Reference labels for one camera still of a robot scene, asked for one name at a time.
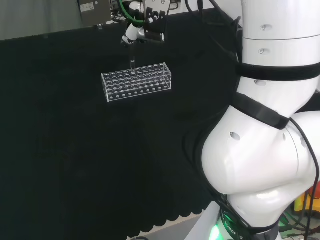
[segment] black cloth backdrop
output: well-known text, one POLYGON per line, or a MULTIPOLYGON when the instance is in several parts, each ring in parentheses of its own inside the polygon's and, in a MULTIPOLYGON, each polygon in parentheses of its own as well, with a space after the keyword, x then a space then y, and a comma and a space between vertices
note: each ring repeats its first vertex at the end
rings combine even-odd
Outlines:
POLYGON ((167 63, 172 91, 107 103, 101 73, 129 68, 125 28, 0 42, 0 239, 125 240, 210 203, 182 137, 229 103, 234 65, 192 16, 173 15, 165 44, 136 51, 137 67, 167 63))

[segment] gray surface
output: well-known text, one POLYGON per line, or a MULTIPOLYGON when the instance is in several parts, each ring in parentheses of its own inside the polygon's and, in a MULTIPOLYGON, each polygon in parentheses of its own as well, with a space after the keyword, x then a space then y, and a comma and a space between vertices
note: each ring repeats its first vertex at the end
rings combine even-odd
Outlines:
POLYGON ((149 240, 185 240, 200 216, 146 235, 149 240))
POLYGON ((0 0, 0 40, 82 27, 77 0, 0 0))

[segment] screw hole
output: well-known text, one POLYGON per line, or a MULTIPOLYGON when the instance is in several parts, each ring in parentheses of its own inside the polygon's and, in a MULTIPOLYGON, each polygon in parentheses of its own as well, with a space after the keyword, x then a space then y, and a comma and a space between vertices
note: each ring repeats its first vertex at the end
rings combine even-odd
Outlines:
POLYGON ((240 138, 240 136, 237 134, 237 133, 235 133, 235 132, 230 132, 230 136, 234 139, 234 140, 237 140, 237 141, 239 141, 241 138, 240 138))

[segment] green cable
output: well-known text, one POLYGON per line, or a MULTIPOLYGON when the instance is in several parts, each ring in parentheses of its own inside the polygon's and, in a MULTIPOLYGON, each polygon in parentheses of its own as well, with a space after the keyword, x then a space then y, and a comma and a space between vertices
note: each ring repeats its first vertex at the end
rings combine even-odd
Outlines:
POLYGON ((119 3, 120 3, 120 7, 121 7, 121 9, 122 9, 122 12, 123 12, 125 18, 130 19, 132 22, 134 22, 134 23, 136 23, 136 24, 139 24, 139 25, 145 23, 144 20, 136 20, 136 19, 134 19, 132 16, 130 16, 129 13, 127 13, 127 11, 126 11, 126 9, 125 9, 125 7, 124 7, 124 5, 123 5, 123 3, 122 3, 122 0, 118 0, 118 1, 119 1, 119 3))

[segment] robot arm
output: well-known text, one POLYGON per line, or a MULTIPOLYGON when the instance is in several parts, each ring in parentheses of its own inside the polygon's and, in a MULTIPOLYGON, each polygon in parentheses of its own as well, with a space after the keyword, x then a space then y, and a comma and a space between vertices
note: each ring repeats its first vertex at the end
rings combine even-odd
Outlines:
POLYGON ((136 40, 164 42, 169 8, 170 0, 132 2, 129 6, 130 15, 143 23, 128 19, 129 26, 122 37, 123 43, 131 45, 136 40))
MULTIPOLYGON (((263 234, 252 234, 258 239, 258 235, 264 237, 266 232, 277 230, 281 214, 317 179, 314 159, 320 159, 320 112, 296 112, 313 96, 320 78, 297 80, 290 73, 320 63, 319 10, 319 0, 243 0, 243 63, 253 72, 288 69, 284 76, 291 78, 242 75, 236 93, 253 103, 256 113, 263 115, 260 110, 268 108, 274 116, 296 120, 316 157, 291 122, 277 128, 250 114, 254 107, 245 111, 235 103, 202 150, 207 180, 228 195, 234 211, 250 227, 264 230, 263 234)), ((223 217, 217 225, 223 239, 237 239, 235 232, 241 236, 240 227, 233 228, 223 217)), ((277 232, 270 237, 275 239, 281 239, 277 232)))

